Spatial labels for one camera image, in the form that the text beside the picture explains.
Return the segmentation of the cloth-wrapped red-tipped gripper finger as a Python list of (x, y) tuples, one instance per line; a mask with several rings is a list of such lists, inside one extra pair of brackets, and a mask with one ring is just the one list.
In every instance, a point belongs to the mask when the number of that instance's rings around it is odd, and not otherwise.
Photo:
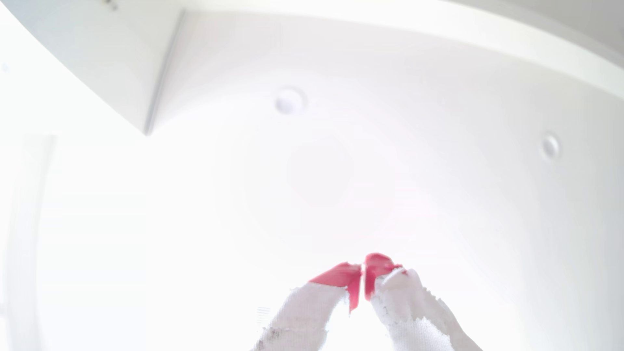
[(364, 260), (364, 293), (394, 350), (481, 350), (446, 303), (406, 269), (381, 253)]
[(252, 350), (321, 350), (336, 308), (358, 307), (362, 275), (360, 264), (342, 262), (295, 288)]

